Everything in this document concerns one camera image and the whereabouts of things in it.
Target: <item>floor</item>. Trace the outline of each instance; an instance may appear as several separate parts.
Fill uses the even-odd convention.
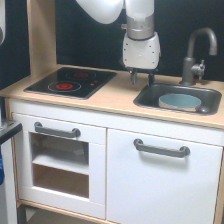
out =
[[[26,217],[28,224],[94,224],[85,220],[80,220],[44,210],[38,210],[32,207],[27,207]]]

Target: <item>stovetop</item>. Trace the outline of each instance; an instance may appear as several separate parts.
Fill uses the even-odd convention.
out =
[[[116,73],[77,68],[61,68],[24,91],[88,99],[109,82]]]

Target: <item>wooden countertop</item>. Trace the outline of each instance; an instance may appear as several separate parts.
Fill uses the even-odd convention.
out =
[[[74,66],[58,65],[58,67],[55,70],[59,69],[60,67],[74,67]],[[202,83],[197,83],[197,85],[195,86],[199,88],[214,89],[221,92],[221,94],[223,95],[219,106],[219,110],[216,114],[201,116],[201,115],[192,115],[187,113],[171,112],[158,109],[147,109],[136,106],[133,103],[133,100],[141,92],[143,87],[147,85],[148,82],[147,75],[139,74],[138,82],[135,86],[133,86],[130,80],[130,74],[128,72],[120,72],[120,71],[116,72],[117,76],[113,78],[105,86],[103,86],[100,90],[98,90],[88,100],[79,100],[79,99],[56,97],[50,95],[26,93],[23,91],[26,87],[39,81],[48,74],[38,78],[32,78],[28,76],[20,80],[19,82],[0,91],[0,96],[224,129],[223,82],[202,81]],[[180,80],[181,78],[179,77],[177,78],[169,76],[156,76],[156,82],[160,83],[178,85]]]

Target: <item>black background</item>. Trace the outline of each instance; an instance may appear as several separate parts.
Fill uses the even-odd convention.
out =
[[[103,25],[91,19],[75,0],[56,0],[58,63],[122,70],[125,12]],[[6,39],[0,47],[0,89],[30,74],[26,0],[6,0]],[[214,30],[218,56],[209,56],[207,37],[198,37],[197,62],[205,59],[205,79],[224,81],[224,1],[155,0],[155,30],[162,57],[159,74],[181,76],[190,34],[202,27]]]

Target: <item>sink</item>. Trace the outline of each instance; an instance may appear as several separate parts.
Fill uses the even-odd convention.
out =
[[[159,98],[165,94],[170,93],[187,94],[197,97],[201,100],[201,107],[196,112],[161,108],[159,106]],[[169,110],[188,114],[212,115],[217,113],[221,97],[222,94],[220,92],[212,89],[172,86],[167,84],[153,84],[151,86],[146,86],[135,98],[134,103],[137,106],[145,108]]]

